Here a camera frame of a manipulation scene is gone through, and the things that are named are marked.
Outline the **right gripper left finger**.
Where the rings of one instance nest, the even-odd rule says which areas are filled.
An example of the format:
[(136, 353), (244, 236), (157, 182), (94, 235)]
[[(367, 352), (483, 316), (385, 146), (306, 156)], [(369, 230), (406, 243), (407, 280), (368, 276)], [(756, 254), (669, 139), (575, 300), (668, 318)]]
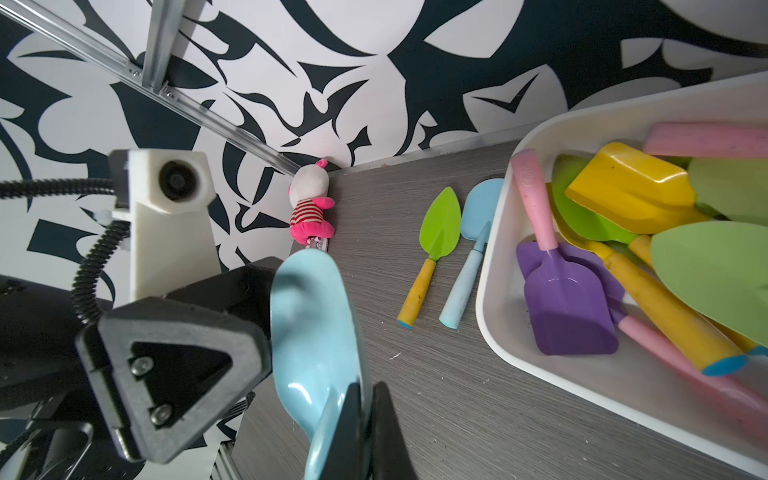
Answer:
[(363, 413), (360, 385), (351, 384), (334, 432), (333, 441), (320, 478), (358, 480), (363, 460)]

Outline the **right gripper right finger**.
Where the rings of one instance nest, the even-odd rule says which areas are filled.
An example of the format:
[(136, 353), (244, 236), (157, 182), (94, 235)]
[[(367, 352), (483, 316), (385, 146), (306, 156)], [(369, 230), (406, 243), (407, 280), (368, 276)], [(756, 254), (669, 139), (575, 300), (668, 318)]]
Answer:
[(371, 417), (371, 478), (416, 480), (390, 390), (384, 382), (373, 388)]

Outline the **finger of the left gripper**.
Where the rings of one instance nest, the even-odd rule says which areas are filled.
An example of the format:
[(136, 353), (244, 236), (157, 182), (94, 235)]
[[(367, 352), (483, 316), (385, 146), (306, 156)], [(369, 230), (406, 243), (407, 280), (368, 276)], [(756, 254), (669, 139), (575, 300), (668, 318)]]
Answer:
[(107, 432), (130, 462), (169, 463), (272, 371), (259, 325), (166, 298), (105, 313), (75, 345)]

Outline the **light blue round shovel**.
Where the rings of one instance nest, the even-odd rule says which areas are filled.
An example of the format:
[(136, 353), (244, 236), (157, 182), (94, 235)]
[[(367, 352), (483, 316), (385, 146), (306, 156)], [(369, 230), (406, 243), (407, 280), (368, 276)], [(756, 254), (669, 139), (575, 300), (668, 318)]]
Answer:
[(373, 387), (354, 306), (333, 258), (303, 249), (277, 270), (270, 294), (273, 378), (285, 411), (310, 441), (306, 479), (319, 479), (348, 387), (369, 424)]

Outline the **green shovel yellow handle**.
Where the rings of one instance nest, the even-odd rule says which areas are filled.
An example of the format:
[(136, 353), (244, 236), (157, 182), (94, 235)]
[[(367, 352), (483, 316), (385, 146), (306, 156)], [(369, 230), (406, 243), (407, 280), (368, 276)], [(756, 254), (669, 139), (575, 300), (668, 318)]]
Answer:
[(437, 262), (456, 248), (460, 237), (461, 216), (458, 197), (451, 187), (444, 188), (437, 195), (424, 215), (419, 231), (419, 245), (427, 258), (397, 316), (397, 322), (404, 328), (413, 328), (426, 298)]

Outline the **light blue toy shovel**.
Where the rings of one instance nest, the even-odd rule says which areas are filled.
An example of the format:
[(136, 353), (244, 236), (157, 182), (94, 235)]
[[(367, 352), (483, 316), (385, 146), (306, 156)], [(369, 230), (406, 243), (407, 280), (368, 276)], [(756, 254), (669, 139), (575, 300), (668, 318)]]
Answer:
[(465, 200), (460, 234), (473, 245), (439, 315), (440, 322), (450, 329), (459, 327), (466, 310), (484, 259), (503, 184), (502, 178), (482, 181), (472, 188)]

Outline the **green shovel orange handle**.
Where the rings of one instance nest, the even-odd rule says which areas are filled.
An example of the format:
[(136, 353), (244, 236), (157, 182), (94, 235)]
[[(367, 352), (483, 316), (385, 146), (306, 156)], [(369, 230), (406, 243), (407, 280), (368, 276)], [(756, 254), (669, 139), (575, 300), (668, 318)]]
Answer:
[(653, 268), (688, 306), (717, 323), (767, 344), (767, 228), (708, 221), (652, 237)]

